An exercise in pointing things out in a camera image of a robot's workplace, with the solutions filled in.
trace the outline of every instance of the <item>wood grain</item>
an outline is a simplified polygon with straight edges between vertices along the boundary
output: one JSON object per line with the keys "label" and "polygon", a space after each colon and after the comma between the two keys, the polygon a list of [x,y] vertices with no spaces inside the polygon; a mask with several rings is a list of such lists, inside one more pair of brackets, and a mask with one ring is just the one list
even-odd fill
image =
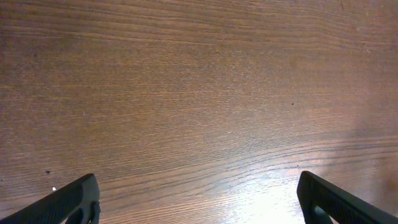
{"label": "wood grain", "polygon": [[0,217],[92,172],[101,223],[303,223],[303,170],[398,215],[397,1],[0,5]]}

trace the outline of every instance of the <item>black object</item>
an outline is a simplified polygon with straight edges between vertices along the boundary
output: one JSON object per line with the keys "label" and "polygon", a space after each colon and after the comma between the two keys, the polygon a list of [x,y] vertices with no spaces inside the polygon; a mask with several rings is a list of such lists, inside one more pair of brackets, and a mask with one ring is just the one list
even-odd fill
{"label": "black object", "polygon": [[100,190],[94,174],[87,174],[0,221],[0,224],[98,224]]}
{"label": "black object", "polygon": [[297,186],[297,196],[306,224],[338,223],[398,223],[398,218],[351,195],[345,190],[303,171]]}

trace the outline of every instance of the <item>wooden surface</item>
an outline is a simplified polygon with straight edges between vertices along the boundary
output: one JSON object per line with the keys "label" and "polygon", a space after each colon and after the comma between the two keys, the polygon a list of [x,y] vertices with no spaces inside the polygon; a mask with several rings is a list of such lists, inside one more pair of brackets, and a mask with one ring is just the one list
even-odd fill
{"label": "wooden surface", "polygon": [[0,6],[0,217],[92,172],[101,223],[303,223],[303,170],[398,215],[398,1]]}

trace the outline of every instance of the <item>brown wooden tabletop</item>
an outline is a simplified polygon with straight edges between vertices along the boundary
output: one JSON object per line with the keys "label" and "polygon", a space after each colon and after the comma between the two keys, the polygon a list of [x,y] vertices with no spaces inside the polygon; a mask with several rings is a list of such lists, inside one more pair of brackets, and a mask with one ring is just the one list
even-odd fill
{"label": "brown wooden tabletop", "polygon": [[5,0],[0,218],[303,223],[310,170],[398,215],[398,1]]}

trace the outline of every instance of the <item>wooden table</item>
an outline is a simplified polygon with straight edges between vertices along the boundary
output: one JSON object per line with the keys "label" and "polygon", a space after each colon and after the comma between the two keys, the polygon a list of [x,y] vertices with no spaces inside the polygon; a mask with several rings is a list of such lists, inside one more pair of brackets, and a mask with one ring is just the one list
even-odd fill
{"label": "wooden table", "polygon": [[92,172],[101,223],[303,223],[303,170],[398,214],[398,1],[0,6],[0,217]]}

